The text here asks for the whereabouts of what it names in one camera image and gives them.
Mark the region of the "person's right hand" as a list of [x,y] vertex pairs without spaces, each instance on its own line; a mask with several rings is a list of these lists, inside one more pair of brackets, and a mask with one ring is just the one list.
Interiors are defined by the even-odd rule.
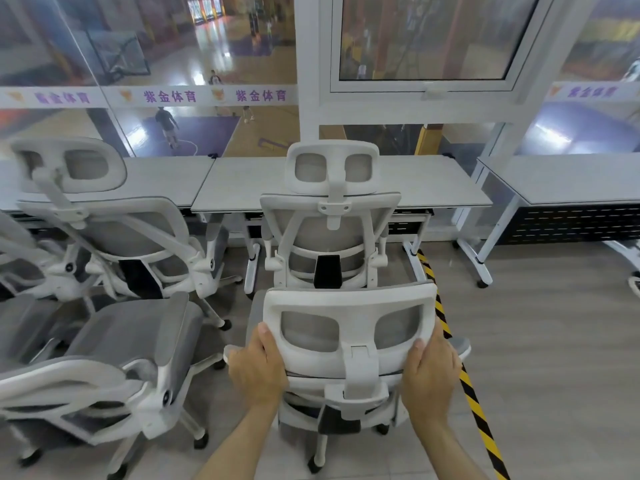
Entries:
[[462,362],[444,338],[442,323],[424,340],[426,348],[418,371],[407,371],[407,357],[401,382],[401,400],[411,415],[448,415],[454,387],[459,382]]

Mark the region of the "white mesh office chair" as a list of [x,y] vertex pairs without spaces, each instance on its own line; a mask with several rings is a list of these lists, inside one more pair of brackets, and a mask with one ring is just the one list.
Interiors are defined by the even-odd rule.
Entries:
[[[256,294],[243,347],[265,322],[289,380],[272,426],[317,434],[308,461],[312,474],[325,465],[329,437],[368,428],[386,435],[410,420],[401,400],[404,363],[416,339],[428,340],[433,332],[437,292],[436,284],[418,282],[354,290],[271,288]],[[471,351],[468,339],[448,341],[464,361]],[[224,360],[243,347],[226,346]]]
[[37,237],[0,211],[0,361],[50,356],[96,312],[87,257],[76,242]]
[[286,193],[262,193],[265,270],[277,289],[379,287],[400,192],[382,193],[377,145],[323,139],[289,147]]
[[228,229],[208,218],[204,240],[192,235],[180,209],[164,196],[91,199],[126,183],[124,158],[111,145],[87,137],[21,137],[10,144],[25,193],[47,201],[18,201],[19,208],[68,234],[90,252],[85,270],[114,298],[164,299],[186,292],[205,322],[231,329],[207,298],[243,282],[223,275]]
[[34,358],[0,373],[0,419],[32,453],[53,441],[69,445],[119,442],[106,480],[123,480],[137,441],[180,424],[203,450],[209,433],[185,407],[193,378],[222,355],[194,362],[207,322],[187,292],[171,298],[108,305],[89,318],[60,357]]
[[631,246],[620,241],[604,241],[603,243],[620,254],[634,267],[634,271],[629,276],[627,283],[634,295],[640,299],[640,239],[633,242]]

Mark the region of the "yellow black hazard tape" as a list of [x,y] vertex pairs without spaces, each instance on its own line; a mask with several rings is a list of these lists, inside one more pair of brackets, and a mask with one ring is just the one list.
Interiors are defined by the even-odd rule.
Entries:
[[[434,281],[434,283],[436,283],[434,271],[428,261],[428,258],[425,256],[425,254],[422,252],[421,249],[417,251],[417,257],[419,259],[420,265],[426,277]],[[439,318],[440,322],[442,323],[444,337],[447,339],[450,339],[452,337],[462,338],[462,337],[455,337],[451,334],[450,327],[445,317],[444,307],[442,304],[439,291],[436,294],[435,310],[436,310],[436,316]],[[506,465],[504,463],[504,460],[502,458],[502,455],[500,453],[500,450],[491,432],[490,425],[479,403],[479,400],[476,395],[476,391],[473,387],[472,381],[464,365],[462,366],[462,369],[460,372],[460,383],[461,383],[464,395],[466,397],[467,403],[470,407],[470,411],[476,423],[476,428],[484,444],[484,448],[487,452],[489,460],[491,461],[496,479],[511,480],[508,470],[506,468]]]

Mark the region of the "white purple printed glass strip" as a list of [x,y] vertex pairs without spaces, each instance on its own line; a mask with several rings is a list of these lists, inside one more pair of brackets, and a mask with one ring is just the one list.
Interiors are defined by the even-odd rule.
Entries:
[[640,102],[640,82],[618,81],[555,81],[546,102]]
[[0,86],[0,109],[297,105],[297,85]]

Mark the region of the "person's right forearm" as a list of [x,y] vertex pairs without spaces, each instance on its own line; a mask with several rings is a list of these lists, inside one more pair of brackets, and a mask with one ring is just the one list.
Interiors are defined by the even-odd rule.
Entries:
[[446,415],[411,415],[410,422],[438,480],[490,480],[462,448]]

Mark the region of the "grey desk with white legs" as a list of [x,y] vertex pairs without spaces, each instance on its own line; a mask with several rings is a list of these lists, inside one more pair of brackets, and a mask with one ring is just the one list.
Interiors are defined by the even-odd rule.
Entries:
[[[285,158],[217,159],[191,209],[242,217],[258,210],[262,217],[261,194],[287,192],[284,165]],[[381,157],[379,191],[401,193],[396,210],[487,207],[492,203],[455,160],[442,155]]]
[[[127,179],[117,189],[103,192],[68,194],[69,201],[122,200],[165,197],[180,209],[190,209],[208,176],[215,159],[207,156],[125,158]],[[20,200],[49,201],[43,194],[20,189],[16,163],[0,161],[0,210],[20,212]]]
[[469,258],[476,285],[489,287],[489,254],[497,245],[564,244],[640,239],[640,153],[520,155],[506,163],[478,159],[477,183],[494,176],[512,197],[475,250],[452,243]]

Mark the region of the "person's left hand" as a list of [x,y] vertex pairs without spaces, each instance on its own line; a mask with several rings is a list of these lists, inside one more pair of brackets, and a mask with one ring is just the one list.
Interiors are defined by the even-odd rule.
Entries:
[[283,358],[281,366],[272,366],[259,351],[257,327],[245,347],[231,350],[228,355],[230,378],[242,393],[247,408],[261,399],[283,397],[289,386]]

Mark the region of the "white framed open window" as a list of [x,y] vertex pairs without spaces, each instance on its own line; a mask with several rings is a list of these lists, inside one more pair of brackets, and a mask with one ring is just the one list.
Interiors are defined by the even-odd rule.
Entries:
[[332,93],[505,93],[554,0],[321,0]]

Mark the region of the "basketball backboard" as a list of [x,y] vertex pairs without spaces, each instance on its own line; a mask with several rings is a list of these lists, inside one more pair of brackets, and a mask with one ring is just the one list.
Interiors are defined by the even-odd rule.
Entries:
[[151,74],[136,31],[86,31],[86,38],[86,60],[95,75],[116,82]]

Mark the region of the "person's left forearm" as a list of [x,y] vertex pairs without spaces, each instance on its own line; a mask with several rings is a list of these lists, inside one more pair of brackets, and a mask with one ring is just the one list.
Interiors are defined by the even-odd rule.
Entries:
[[281,399],[277,395],[250,405],[192,480],[254,480]]

